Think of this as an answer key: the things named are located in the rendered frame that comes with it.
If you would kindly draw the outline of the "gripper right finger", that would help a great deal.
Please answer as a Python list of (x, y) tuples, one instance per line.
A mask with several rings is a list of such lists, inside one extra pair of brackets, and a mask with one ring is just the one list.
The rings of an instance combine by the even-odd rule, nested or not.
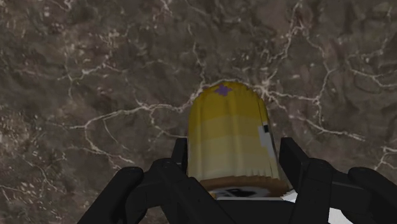
[(298, 194), (289, 224), (327, 224), (331, 208), (352, 224), (397, 224), (397, 185), (379, 172), (340, 172), (308, 157), (290, 137), (281, 139), (279, 163)]

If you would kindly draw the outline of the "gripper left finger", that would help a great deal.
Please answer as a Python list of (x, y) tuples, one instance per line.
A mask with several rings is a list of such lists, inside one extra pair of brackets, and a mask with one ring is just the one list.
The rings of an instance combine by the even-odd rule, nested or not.
[(139, 224), (161, 207), (169, 224), (237, 224), (204, 187), (186, 174), (187, 139), (176, 139), (171, 157), (144, 172), (124, 167), (110, 180), (77, 224)]

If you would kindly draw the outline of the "yellow cylindrical container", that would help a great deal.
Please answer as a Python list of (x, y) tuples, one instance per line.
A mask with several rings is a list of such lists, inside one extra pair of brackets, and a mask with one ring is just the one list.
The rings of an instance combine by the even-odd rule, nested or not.
[(225, 81), (195, 98), (188, 119), (187, 174), (215, 199), (261, 199), (289, 192), (263, 99)]

